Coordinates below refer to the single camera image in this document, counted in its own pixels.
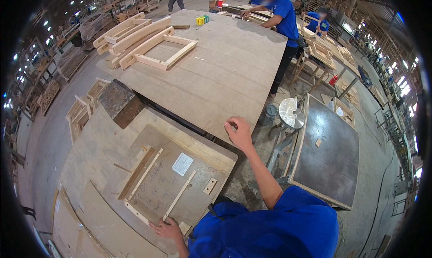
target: paper label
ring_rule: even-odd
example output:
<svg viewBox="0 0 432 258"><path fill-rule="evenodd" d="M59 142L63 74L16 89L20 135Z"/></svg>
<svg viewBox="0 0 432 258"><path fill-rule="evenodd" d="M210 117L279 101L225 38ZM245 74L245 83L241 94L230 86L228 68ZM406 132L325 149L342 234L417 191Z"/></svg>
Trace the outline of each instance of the paper label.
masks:
<svg viewBox="0 0 432 258"><path fill-rule="evenodd" d="M58 208L60 207L60 200L57 200L57 204L55 205L55 210L58 213Z"/></svg>
<svg viewBox="0 0 432 258"><path fill-rule="evenodd" d="M181 176L184 176L189 166L191 166L193 159L188 155L181 153L176 162L172 165L172 169Z"/></svg>

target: gray bucket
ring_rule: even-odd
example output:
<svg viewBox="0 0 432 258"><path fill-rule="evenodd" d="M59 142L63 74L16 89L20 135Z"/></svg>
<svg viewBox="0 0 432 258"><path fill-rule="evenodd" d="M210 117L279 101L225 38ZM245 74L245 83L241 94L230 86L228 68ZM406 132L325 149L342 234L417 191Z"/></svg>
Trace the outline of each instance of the gray bucket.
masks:
<svg viewBox="0 0 432 258"><path fill-rule="evenodd" d="M258 123L262 126L273 124L277 115L277 107L273 104L267 105L258 119Z"/></svg>

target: blue t-shirt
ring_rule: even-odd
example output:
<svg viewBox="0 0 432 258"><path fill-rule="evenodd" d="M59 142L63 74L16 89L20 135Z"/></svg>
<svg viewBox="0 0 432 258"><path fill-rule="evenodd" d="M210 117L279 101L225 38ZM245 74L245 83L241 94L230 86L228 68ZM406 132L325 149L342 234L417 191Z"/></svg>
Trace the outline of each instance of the blue t-shirt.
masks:
<svg viewBox="0 0 432 258"><path fill-rule="evenodd" d="M313 17L315 19L320 19L319 15L316 12L313 12L313 11L308 12L307 15L310 16L310 17ZM310 23L308 24L308 26L306 28L309 29L312 32L316 32L317 26L318 26L318 22L316 22L315 20L311 19ZM327 20L326 19L322 20L321 24L320 24L321 31L328 31L328 27L329 26L328 26Z"/></svg>
<svg viewBox="0 0 432 258"><path fill-rule="evenodd" d="M291 1L273 0L265 7L272 10L274 15L282 16L282 21L276 25L276 29L278 33L288 37L286 46L297 47L296 41L299 38L299 31L297 29L297 21Z"/></svg>
<svg viewBox="0 0 432 258"><path fill-rule="evenodd" d="M305 190L291 186L273 210L249 212L221 202L189 235L189 258L331 258L339 225L336 211Z"/></svg>

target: concrete floor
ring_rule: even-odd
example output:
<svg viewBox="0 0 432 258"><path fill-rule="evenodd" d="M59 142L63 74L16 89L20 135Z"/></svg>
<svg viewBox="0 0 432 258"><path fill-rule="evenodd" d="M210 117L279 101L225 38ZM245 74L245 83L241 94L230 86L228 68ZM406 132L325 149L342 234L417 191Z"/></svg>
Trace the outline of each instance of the concrete floor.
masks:
<svg viewBox="0 0 432 258"><path fill-rule="evenodd" d="M227 0L227 3L231 5L247 4L248 1ZM146 18L156 20L167 15L167 3L168 0L162 0L161 6L146 15ZM184 4L187 9L203 12L208 10L208 0L184 0ZM174 12L176 11L179 11L179 7L175 4ZM80 68L80 71L75 74L72 82L69 84L62 82L61 91L45 117L39 113L33 123L26 117L23 117L20 122L18 152L25 154L26 162L25 169L23 167L18 169L18 194L24 206L35 208L37 222L30 217L28 217L28 221L33 223L39 231L51 230L54 193L63 163L72 146L65 115L75 101L74 95L85 95L93 85L95 77L106 80L113 79L113 77L95 66L96 62L105 56L99 56L96 50L93 50L89 59ZM354 60L356 64L360 64L366 69L371 76L372 82L379 85L378 76L370 63L365 59L361 60L356 55L354 55ZM340 72L341 65L338 63L336 65L338 72ZM292 87L288 87L286 81L289 81L292 77L290 74L291 69L292 66L286 72L286 80L282 83L277 97L273 100L277 106L283 99L295 96L308 89L308 86L301 82L296 82ZM354 76L349 72L345 72L344 78L351 81ZM387 135L381 129L376 128L373 113L380 107L360 82L355 85L355 88L359 94L361 113L345 99L343 99L343 102L354 111L355 127L359 132L359 177L353 210L338 213L340 236L335 257L359 255L372 225L381 177L387 166L388 169L383 179L374 229L364 248L362 257L365 257L363 254L368 257L374 256L376 251L371 251L371 249L379 246L384 234L393 234L402 218L402 215L390 217L393 202L398 201L394 199L392 186L397 180L399 163L392 143L385 142ZM332 91L324 85L319 86L313 92L313 96L321 100L320 93L333 96ZM264 163L267 162L274 143L274 139L269 140L268 137L270 128L271 126L257 125L252 134L255 148ZM239 160L221 194L242 203L250 210L265 209L250 164L242 153L238 154ZM48 236L41 236L43 241L46 242Z"/></svg>

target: hand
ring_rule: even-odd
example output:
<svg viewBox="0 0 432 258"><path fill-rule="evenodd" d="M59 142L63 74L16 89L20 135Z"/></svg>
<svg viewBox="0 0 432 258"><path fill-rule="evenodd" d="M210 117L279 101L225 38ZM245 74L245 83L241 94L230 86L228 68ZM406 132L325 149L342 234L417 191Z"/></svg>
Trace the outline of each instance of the hand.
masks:
<svg viewBox="0 0 432 258"><path fill-rule="evenodd" d="M254 150L251 137L251 126L244 117L232 116L224 122L224 127L231 142L245 154Z"/></svg>
<svg viewBox="0 0 432 258"><path fill-rule="evenodd" d="M170 225L165 224L162 218L160 218L159 225L153 224L149 221L148 226L150 226L150 228L160 237L169 239L183 238L183 234L181 233L178 224L170 217L167 217L166 220Z"/></svg>
<svg viewBox="0 0 432 258"><path fill-rule="evenodd" d="M240 13L240 17L243 18L243 16L249 16L251 14L250 10L244 10Z"/></svg>

